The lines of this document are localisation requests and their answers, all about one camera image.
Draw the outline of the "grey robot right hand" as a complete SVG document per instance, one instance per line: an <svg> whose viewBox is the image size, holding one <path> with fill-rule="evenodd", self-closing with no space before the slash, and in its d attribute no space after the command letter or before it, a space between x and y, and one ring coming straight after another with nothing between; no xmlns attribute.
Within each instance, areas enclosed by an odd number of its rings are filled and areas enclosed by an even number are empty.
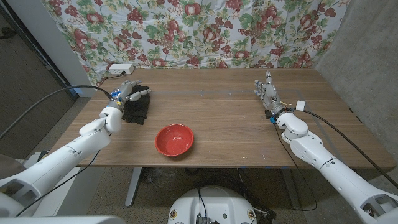
<svg viewBox="0 0 398 224"><path fill-rule="evenodd" d="M266 71L266 80L264 82L255 80L254 85L256 87L254 93L262 101L262 104L266 109L266 116L269 119L271 117L277 119L280 115L285 113L285 106L281 103L277 90L272 84L270 71Z"/></svg>

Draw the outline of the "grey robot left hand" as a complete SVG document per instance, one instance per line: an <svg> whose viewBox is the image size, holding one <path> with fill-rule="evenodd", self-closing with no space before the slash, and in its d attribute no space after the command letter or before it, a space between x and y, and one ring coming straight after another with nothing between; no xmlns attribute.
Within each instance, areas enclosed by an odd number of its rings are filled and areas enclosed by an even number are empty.
<svg viewBox="0 0 398 224"><path fill-rule="evenodd" d="M144 95L148 95L152 90L147 88L145 90L133 91L134 87L137 87L142 82L139 80L135 81L124 81L118 88L111 92L111 99L107 107L117 108L122 110L124 104L128 101L137 101Z"/></svg>

